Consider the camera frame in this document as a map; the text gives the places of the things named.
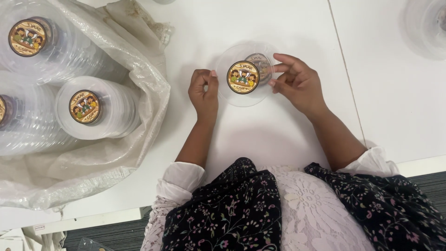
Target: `hand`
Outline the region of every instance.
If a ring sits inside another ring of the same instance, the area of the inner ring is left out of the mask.
[[[273,93],[284,95],[300,112],[309,119],[328,110],[322,96],[318,73],[302,60],[287,54],[275,53],[274,58],[282,62],[274,66],[275,72],[283,72],[268,84]]]
[[[197,121],[215,123],[219,109],[219,81],[212,70],[195,70],[190,80],[189,98],[197,111]]]

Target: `fingernail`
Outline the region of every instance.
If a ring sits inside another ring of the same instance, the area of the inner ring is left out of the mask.
[[[274,79],[272,79],[272,80],[270,80],[270,81],[268,82],[268,84],[269,84],[271,87],[274,87],[274,86],[276,85],[276,82],[274,81]]]

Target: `stack of plastic containers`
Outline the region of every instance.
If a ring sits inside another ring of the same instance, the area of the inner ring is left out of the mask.
[[[0,80],[0,156],[63,151],[77,141],[64,132],[54,112],[54,88]]]
[[[411,48],[428,59],[446,60],[446,0],[410,0],[403,17]]]
[[[128,73],[46,0],[3,0],[0,17],[0,64],[32,83],[84,75],[120,82]]]
[[[89,76],[66,82],[55,107],[61,127],[79,139],[124,137],[141,123],[135,90]]]

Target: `white desk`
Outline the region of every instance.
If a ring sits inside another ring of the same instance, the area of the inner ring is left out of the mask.
[[[107,1],[83,0],[95,7]],[[249,40],[273,44],[280,52],[299,56],[321,77],[327,104],[362,139],[353,96],[326,0],[244,1],[252,15],[250,29],[237,29],[240,1],[177,0],[158,5],[141,4],[156,21],[170,22],[175,34],[165,50],[168,81],[172,86],[169,107],[161,131],[141,167],[111,189],[69,203],[63,219],[151,205],[155,184],[175,160],[196,115],[187,89],[194,69],[213,68],[219,55],[232,45]],[[238,157],[249,157],[257,166],[296,165],[311,162],[327,165],[311,124],[280,95],[271,95],[258,105],[237,108],[220,104],[219,119],[207,163],[207,181],[214,179]],[[28,226],[60,219],[60,213],[2,208],[10,217],[0,229]]]
[[[402,33],[406,0],[330,0],[366,141],[406,162],[446,155],[446,62],[413,53]],[[416,176],[446,171],[445,157],[403,163]]]

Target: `person's left hand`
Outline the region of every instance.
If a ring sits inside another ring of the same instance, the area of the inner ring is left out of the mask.
[[[197,111],[197,121],[215,123],[219,109],[219,81],[212,70],[195,70],[190,80],[189,98]]]

